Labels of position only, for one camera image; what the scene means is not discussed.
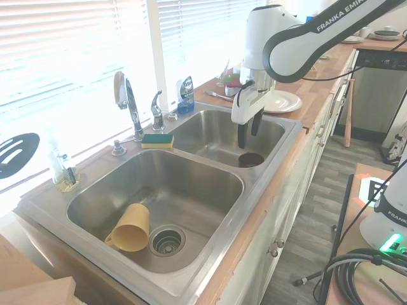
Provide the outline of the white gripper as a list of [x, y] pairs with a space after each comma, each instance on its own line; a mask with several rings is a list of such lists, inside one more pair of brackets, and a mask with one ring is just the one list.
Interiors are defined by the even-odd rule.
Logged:
[[253, 118], [251, 135], [258, 134], [266, 105], [265, 95], [275, 88], [275, 80], [261, 69], [240, 68], [242, 87], [235, 95], [231, 111], [231, 120], [238, 124], [238, 147], [245, 148], [247, 122]]

